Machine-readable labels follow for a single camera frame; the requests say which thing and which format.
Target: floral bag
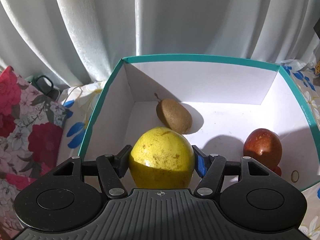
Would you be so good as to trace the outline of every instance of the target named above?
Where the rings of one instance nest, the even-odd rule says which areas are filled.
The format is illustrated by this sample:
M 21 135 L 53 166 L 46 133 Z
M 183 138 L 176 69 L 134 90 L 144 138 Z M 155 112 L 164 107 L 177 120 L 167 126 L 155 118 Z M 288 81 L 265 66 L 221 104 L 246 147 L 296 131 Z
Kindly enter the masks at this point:
M 20 190 L 56 166 L 68 109 L 7 67 L 0 75 L 0 238 L 21 226 L 13 211 Z

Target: yellow pear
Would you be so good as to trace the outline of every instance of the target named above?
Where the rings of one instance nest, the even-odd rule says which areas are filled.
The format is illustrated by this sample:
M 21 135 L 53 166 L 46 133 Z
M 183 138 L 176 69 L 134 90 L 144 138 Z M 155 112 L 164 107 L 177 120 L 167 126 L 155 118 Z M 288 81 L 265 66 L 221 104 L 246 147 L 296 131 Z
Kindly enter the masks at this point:
M 190 143 L 166 127 L 144 133 L 129 156 L 129 169 L 139 188 L 187 188 L 194 167 Z

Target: round sticker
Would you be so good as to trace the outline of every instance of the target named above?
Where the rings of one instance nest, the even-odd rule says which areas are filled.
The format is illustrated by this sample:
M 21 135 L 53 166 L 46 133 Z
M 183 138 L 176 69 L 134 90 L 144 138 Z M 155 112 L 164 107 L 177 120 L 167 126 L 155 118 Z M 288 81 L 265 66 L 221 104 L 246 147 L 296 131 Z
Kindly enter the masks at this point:
M 296 183 L 299 180 L 299 172 L 298 171 L 293 171 L 291 173 L 291 181 L 293 183 Z

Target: floral fabric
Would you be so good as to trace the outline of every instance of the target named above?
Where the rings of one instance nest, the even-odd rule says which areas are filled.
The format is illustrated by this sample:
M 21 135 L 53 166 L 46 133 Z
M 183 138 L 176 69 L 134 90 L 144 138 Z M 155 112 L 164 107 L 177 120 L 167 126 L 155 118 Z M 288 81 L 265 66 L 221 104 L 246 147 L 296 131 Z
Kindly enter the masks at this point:
M 57 164 L 78 155 L 89 119 L 105 84 L 105 81 L 98 81 L 62 92 L 59 102 L 70 111 L 67 114 Z
M 293 71 L 290 66 L 284 66 L 284 69 L 304 96 L 320 129 L 320 87 L 313 84 L 313 79 L 316 78 L 314 69 Z M 320 183 L 302 193 L 307 200 L 308 207 L 299 229 L 311 240 L 320 240 L 320 219 L 318 219 L 320 216 Z
M 20 190 L 56 166 L 68 109 L 7 67 L 0 75 L 0 239 L 21 229 L 13 211 Z

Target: cardboard box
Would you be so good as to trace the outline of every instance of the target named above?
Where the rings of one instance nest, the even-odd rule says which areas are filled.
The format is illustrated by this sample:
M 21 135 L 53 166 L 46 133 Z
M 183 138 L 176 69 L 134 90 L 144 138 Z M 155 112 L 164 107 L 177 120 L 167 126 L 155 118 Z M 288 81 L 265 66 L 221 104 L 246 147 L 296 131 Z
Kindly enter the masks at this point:
M 300 190 L 320 180 L 319 129 L 286 70 L 231 57 L 164 54 L 120 60 L 93 111 L 79 155 L 95 160 L 117 154 L 147 130 L 163 126 L 155 93 L 189 110 L 193 126 L 185 137 L 206 154 L 240 161 L 248 135 L 267 128 L 282 143 L 283 179 Z M 199 181 L 194 173 L 191 190 Z M 135 187 L 129 171 L 122 182 L 129 192 Z M 223 188 L 235 182 L 226 177 Z

